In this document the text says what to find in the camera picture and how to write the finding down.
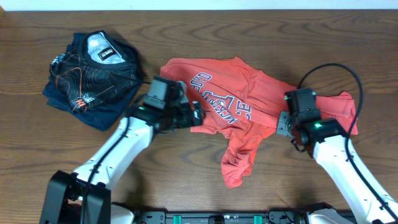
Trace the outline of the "red printed t-shirt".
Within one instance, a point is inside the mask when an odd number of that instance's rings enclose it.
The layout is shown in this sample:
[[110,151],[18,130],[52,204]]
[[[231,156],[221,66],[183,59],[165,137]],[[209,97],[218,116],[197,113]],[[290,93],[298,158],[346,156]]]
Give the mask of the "red printed t-shirt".
[[160,75],[187,85],[187,97],[205,111],[194,133],[221,133],[228,147],[221,159],[227,188],[251,175],[261,141],[276,132],[279,115],[287,110],[285,92],[296,87],[266,75],[241,58],[172,58]]

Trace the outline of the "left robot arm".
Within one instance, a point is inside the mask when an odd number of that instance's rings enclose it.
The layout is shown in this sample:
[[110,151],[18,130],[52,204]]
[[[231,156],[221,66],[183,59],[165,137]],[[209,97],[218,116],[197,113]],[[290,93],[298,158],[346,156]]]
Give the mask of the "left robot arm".
[[135,213],[111,202],[111,191],[159,133],[200,126],[205,114],[189,102],[187,85],[154,77],[149,91],[126,110],[113,135],[72,173],[49,180],[40,223],[133,223]]

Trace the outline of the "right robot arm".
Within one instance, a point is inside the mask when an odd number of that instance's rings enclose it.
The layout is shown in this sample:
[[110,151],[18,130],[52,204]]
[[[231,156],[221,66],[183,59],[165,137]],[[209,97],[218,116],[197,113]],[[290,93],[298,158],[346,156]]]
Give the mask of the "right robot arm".
[[322,119],[316,98],[310,88],[285,92],[287,110],[280,113],[277,134],[290,136],[298,152],[328,173],[357,223],[397,223],[397,202],[370,173],[341,124]]

